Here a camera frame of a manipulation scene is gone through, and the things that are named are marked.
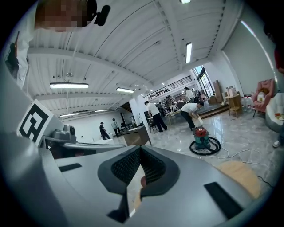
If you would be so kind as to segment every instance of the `black hose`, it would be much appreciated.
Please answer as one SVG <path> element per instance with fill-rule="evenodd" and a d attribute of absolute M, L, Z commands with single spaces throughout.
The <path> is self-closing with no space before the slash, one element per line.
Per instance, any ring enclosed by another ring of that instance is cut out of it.
<path fill-rule="evenodd" d="M 204 143 L 204 140 L 201 140 L 202 145 L 203 145 L 206 149 L 208 149 L 208 150 L 210 151 L 209 153 L 199 153 L 199 152 L 196 152 L 195 150 L 193 150 L 191 147 L 193 146 L 193 144 L 195 144 L 195 141 L 193 141 L 193 142 L 190 144 L 189 149 L 191 150 L 191 152 L 193 152 L 193 153 L 195 153 L 195 154 L 198 154 L 198 155 L 203 155 L 203 156 L 204 156 L 204 155 L 211 155 L 211 154 L 214 154 L 214 153 L 216 153 L 216 152 L 218 152 L 218 151 L 221 150 L 221 144 L 220 144 L 220 142 L 219 142 L 216 138 L 209 137 L 209 142 L 212 143 L 212 144 L 214 144 L 214 145 L 216 146 L 216 149 L 215 149 L 215 150 L 213 150 L 213 149 L 211 149 L 209 146 L 207 146 L 207 145 Z"/>

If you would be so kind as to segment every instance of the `ceiling light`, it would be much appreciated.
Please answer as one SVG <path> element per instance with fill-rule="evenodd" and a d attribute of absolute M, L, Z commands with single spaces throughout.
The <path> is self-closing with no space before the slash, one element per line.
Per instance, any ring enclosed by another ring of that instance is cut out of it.
<path fill-rule="evenodd" d="M 89 84 L 87 83 L 50 83 L 51 89 L 54 88 L 88 88 Z"/>
<path fill-rule="evenodd" d="M 95 112 L 104 112 L 104 111 L 108 111 L 108 109 L 106 109 L 106 110 L 96 110 Z"/>
<path fill-rule="evenodd" d="M 61 115 L 60 117 L 69 117 L 69 116 L 74 116 L 74 115 L 78 115 L 79 113 L 71 113 L 71 114 L 65 114 L 65 115 Z"/>
<path fill-rule="evenodd" d="M 191 2 L 191 0 L 179 0 L 181 3 L 189 3 L 189 2 Z"/>
<path fill-rule="evenodd" d="M 192 43 L 186 45 L 186 64 L 190 62 Z"/>
<path fill-rule="evenodd" d="M 117 91 L 122 91 L 122 92 L 128 92 L 128 93 L 133 93 L 134 92 L 133 90 L 126 89 L 126 88 L 120 88 L 120 87 L 118 87 L 116 90 Z"/>

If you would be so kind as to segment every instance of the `pink chair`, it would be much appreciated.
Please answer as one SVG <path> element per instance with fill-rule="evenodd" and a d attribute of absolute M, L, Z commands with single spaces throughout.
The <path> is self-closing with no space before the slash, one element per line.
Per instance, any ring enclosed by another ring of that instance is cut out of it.
<path fill-rule="evenodd" d="M 257 96 L 258 96 L 259 90 L 261 88 L 267 88 L 269 90 L 269 93 L 265 96 L 264 102 L 259 102 L 257 100 Z M 256 90 L 255 94 L 252 95 L 252 101 L 253 101 L 254 106 L 256 108 L 256 110 L 254 111 L 254 115 L 256 114 L 257 110 L 265 113 L 266 106 L 268 105 L 269 100 L 273 97 L 273 94 L 274 94 L 274 79 L 264 80 L 264 81 L 258 82 L 257 90 Z"/>

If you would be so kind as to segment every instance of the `man in white shirt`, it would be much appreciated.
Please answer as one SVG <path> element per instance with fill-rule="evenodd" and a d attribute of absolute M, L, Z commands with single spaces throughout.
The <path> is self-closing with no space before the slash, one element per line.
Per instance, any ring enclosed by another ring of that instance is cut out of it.
<path fill-rule="evenodd" d="M 69 31 L 87 26 L 95 17 L 95 0 L 39 0 L 22 17 L 3 47 L 4 59 L 12 77 L 22 89 L 28 73 L 29 42 L 38 28 Z"/>
<path fill-rule="evenodd" d="M 156 105 L 149 103 L 148 101 L 146 101 L 144 104 L 147 106 L 149 117 L 153 116 L 154 123 L 158 127 L 159 132 L 163 132 L 162 127 L 164 128 L 164 130 L 167 130 L 168 127 L 165 125 L 163 119 L 161 118 L 160 111 L 158 110 Z"/>
<path fill-rule="evenodd" d="M 118 133 L 120 133 L 120 130 L 119 130 L 119 126 L 118 126 L 118 124 L 117 124 L 117 122 L 115 121 L 114 118 L 112 119 L 111 126 L 112 126 L 113 130 L 115 131 L 116 137 L 118 137 L 117 130 L 118 130 Z"/>
<path fill-rule="evenodd" d="M 182 107 L 181 115 L 188 122 L 191 130 L 195 128 L 195 124 L 192 121 L 192 118 L 198 119 L 200 117 L 197 111 L 203 106 L 204 103 L 202 101 L 199 101 L 198 103 L 187 103 Z"/>
<path fill-rule="evenodd" d="M 186 96 L 189 100 L 191 100 L 191 102 L 194 102 L 194 95 L 191 91 L 191 89 L 189 89 L 188 87 L 185 87 L 185 91 L 186 91 Z"/>

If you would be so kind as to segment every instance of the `person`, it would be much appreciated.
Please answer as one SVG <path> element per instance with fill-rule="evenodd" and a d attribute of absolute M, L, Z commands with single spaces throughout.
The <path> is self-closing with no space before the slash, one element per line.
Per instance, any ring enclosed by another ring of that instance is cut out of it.
<path fill-rule="evenodd" d="M 268 38 L 276 44 L 275 50 L 274 50 L 274 58 L 275 58 L 275 64 L 276 69 L 278 72 L 282 73 L 284 75 L 284 48 L 283 48 L 283 39 L 280 38 L 280 33 L 278 33 L 278 29 L 273 26 L 272 24 L 265 24 L 264 26 L 264 33 L 268 36 Z M 279 136 L 277 140 L 273 143 L 273 147 L 277 148 L 279 146 L 284 145 L 284 124 L 282 125 L 280 129 Z"/>
<path fill-rule="evenodd" d="M 57 32 L 85 27 L 95 17 L 95 0 L 39 0 L 23 16 L 3 48 L 2 59 L 17 85 L 22 89 L 28 73 L 29 42 L 35 30 Z"/>
<path fill-rule="evenodd" d="M 101 135 L 103 137 L 103 140 L 105 140 L 106 138 L 108 140 L 110 140 L 110 136 L 106 133 L 105 128 L 103 127 L 103 122 L 101 122 L 100 126 L 99 126 L 99 131 L 101 132 Z"/>
<path fill-rule="evenodd" d="M 112 126 L 113 130 L 115 131 L 116 137 L 118 137 L 117 130 L 118 130 L 118 133 L 120 133 L 120 130 L 119 130 L 119 126 L 118 126 L 118 124 L 117 124 L 117 122 L 115 121 L 114 118 L 112 119 L 111 126 Z"/>
<path fill-rule="evenodd" d="M 185 120 L 189 124 L 191 131 L 192 129 L 195 128 L 195 124 L 192 118 L 198 119 L 200 117 L 199 114 L 197 113 L 197 110 L 203 106 L 204 106 L 203 101 L 199 101 L 198 103 L 190 102 L 190 103 L 185 104 L 181 109 L 181 115 L 182 117 L 185 118 Z"/>
<path fill-rule="evenodd" d="M 161 112 L 161 114 L 162 114 L 163 117 L 164 117 L 164 116 L 165 116 L 165 113 L 164 113 L 164 108 L 163 108 L 162 102 L 159 102 L 159 104 L 158 104 L 158 109 L 159 109 L 159 111 Z"/>
<path fill-rule="evenodd" d="M 194 95 L 188 87 L 185 87 L 186 97 L 191 101 L 194 102 Z"/>
<path fill-rule="evenodd" d="M 149 103 L 148 101 L 144 102 L 144 104 L 147 106 L 149 117 L 153 116 L 154 123 L 158 127 L 159 132 L 163 132 L 162 127 L 164 128 L 164 130 L 167 130 L 168 127 L 165 125 L 163 119 L 161 118 L 160 111 L 158 110 L 156 105 Z"/>

